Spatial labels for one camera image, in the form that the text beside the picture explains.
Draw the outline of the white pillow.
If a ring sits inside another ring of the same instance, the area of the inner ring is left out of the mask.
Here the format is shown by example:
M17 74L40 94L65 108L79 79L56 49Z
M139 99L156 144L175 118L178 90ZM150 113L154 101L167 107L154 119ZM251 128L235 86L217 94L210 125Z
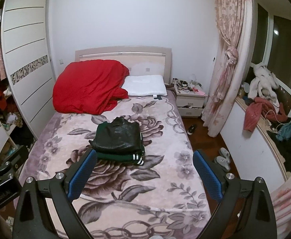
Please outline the white pillow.
M128 96L167 96L161 75L129 75L121 87L128 92Z

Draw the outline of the pink floral curtain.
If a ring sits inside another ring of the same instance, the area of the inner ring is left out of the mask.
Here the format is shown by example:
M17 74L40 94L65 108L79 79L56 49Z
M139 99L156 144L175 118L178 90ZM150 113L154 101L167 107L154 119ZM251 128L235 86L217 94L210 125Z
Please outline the pink floral curtain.
M253 6L254 0L215 0L220 42L201 116L210 137L222 130L243 79L249 59Z

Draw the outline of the white sliding wardrobe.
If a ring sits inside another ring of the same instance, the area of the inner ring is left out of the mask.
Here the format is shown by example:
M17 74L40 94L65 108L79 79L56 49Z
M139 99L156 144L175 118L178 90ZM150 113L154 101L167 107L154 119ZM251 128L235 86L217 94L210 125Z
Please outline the white sliding wardrobe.
M1 21L3 63L13 98L35 138L54 115L55 78L47 32L47 0L5 0Z

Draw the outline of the red quilt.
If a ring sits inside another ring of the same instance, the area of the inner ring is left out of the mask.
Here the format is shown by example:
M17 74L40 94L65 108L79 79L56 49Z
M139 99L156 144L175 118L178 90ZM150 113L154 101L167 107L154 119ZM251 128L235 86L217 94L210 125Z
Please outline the red quilt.
M127 99L122 88L129 70L115 60L89 60L70 63L53 87L53 107L59 113L100 115Z

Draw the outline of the beige bed headboard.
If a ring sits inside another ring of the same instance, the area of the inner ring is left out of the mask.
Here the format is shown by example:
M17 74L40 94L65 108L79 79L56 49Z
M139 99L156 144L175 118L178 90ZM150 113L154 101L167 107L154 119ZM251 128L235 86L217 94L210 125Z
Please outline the beige bed headboard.
M119 61L130 75L161 75L166 84L171 81L172 51L157 46L110 46L77 50L75 61L94 59Z

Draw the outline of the black leather jacket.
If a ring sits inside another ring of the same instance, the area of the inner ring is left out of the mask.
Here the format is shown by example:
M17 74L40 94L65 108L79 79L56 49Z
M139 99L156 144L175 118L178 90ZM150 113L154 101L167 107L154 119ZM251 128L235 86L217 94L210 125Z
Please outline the black leather jacket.
M89 143L96 152L104 154L130 155L144 151L139 123L123 117L99 124L95 138Z

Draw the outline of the red garment on sill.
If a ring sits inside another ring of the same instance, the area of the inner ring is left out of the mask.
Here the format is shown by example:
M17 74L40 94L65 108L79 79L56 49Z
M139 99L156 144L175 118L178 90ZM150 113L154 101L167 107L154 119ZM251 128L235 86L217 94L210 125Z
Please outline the red garment on sill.
M271 122L285 122L288 119L282 103L278 104L276 112L276 107L270 101L256 97L246 109L243 129L253 132L261 116Z

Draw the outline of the black shoe on floor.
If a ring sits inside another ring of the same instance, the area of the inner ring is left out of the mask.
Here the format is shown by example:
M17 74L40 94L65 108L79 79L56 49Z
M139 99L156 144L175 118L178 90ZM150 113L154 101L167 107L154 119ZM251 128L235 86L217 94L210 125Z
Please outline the black shoe on floor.
M196 131L196 129L197 129L197 125L196 125L196 124L191 125L191 126L188 128L188 130L187 130L187 134L188 134L188 135L192 135L192 134Z

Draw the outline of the green striped jacket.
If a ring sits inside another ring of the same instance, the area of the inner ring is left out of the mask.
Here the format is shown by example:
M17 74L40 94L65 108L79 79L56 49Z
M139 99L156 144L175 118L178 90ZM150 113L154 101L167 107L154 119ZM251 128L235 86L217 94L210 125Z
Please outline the green striped jacket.
M114 155L114 154L104 154L97 153L97 157L103 160L119 161L119 162L131 162L136 165L143 165L143 155L145 154L145 147L143 146L143 154L130 154L130 155Z

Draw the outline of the white slipper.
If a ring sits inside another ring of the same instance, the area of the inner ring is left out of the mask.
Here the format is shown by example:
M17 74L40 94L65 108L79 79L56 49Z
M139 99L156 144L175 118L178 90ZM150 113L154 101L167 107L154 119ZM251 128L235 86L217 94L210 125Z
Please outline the white slipper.
M217 156L214 158L214 163L218 164L226 173L230 171L230 160L222 157L222 156Z
M220 156L226 158L228 161L230 161L230 153L227 149L225 149L224 147L221 147L219 150L218 150Z

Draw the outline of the floral plush bed blanket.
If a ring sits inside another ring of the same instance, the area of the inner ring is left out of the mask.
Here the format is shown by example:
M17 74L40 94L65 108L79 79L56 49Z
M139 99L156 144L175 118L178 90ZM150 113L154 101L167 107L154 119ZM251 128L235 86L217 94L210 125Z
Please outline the floral plush bed blanket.
M196 238L210 218L193 149L172 92L131 97L99 116L53 115L32 148L20 182L52 178L78 162L99 124L123 117L139 124L141 166L99 160L73 205L94 238Z

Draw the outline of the white plush toy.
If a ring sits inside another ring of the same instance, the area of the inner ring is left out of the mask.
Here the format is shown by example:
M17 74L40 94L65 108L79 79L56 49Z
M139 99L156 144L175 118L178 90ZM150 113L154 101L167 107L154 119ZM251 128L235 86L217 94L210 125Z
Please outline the white plush toy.
M279 108L277 90L280 85L274 73L270 72L266 65L257 64L253 67L255 78L250 83L250 90L248 98L254 100L256 97L260 97L268 100L274 105L276 109Z

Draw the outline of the white bedside nightstand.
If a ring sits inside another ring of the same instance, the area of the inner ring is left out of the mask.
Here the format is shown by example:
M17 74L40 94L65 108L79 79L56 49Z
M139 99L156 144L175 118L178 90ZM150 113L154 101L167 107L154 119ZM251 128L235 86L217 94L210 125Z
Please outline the white bedside nightstand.
M184 80L173 79L173 85L176 92L176 106L182 117L198 118L203 111L203 104L206 93L200 86L191 87Z

